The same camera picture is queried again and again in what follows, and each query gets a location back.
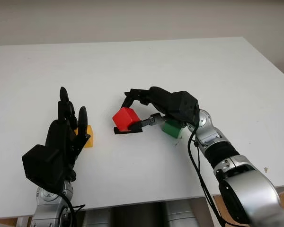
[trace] white wall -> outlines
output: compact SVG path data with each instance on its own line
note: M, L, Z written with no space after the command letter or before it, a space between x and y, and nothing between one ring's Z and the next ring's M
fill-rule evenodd
M0 45L220 36L284 72L284 0L0 0Z

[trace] green cube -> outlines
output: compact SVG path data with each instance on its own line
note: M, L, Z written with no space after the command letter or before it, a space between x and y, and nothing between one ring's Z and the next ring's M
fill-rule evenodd
M164 123L162 130L168 135L178 138L182 130L182 124L174 120L169 120Z

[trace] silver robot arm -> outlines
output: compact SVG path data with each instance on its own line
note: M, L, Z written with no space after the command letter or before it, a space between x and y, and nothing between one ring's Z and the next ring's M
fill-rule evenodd
M195 139L213 167L232 218L251 227L284 227L284 209L273 184L215 128L210 114L200 110Z
M69 201L71 200L73 188L69 181L64 181L64 190L62 193ZM37 209L32 218L31 227L70 226L70 210L62 197L38 187L36 198Z

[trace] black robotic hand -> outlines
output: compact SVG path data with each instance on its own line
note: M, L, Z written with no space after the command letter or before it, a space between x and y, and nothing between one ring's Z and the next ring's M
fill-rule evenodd
M129 92L125 92L126 98L121 106L129 108L134 100L140 101L143 105L148 105L149 103L165 116L161 116L160 113L151 115L150 118L137 121L128 122L128 127L126 131L120 131L117 127L114 128L115 134L121 133L135 133L141 132L142 127L146 125L155 125L167 120L175 120L182 127L188 124L197 127L199 125L199 105L198 100L190 95L187 91L179 91L170 93L160 87L151 87L149 90L142 89L131 89ZM114 120L118 126L121 119Z
M75 161L90 138L87 125L86 108L81 107L78 122L67 91L61 87L58 119L49 127L45 146L35 145L22 156L26 177L48 192L60 193L64 180L76 179Z

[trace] wooden floor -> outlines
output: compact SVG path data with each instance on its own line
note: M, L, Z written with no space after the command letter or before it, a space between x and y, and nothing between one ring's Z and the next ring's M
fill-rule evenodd
M280 199L281 199L281 205L282 207L284 208L284 192L280 194ZM237 225L240 225L240 223L234 221L230 214L228 213L226 207L225 207L225 204L223 202L223 199L222 199L222 196L214 196L214 200L216 202L216 205L222 215L222 217L230 222L230 223L233 223L233 224L237 224ZM29 219L28 221L28 225L27 227L30 226L30 222L31 222L31 218ZM15 227L16 226L16 223L17 223L17 218L9 218L9 219L0 219L0 224L4 224L4 225L8 225L8 226L13 226Z

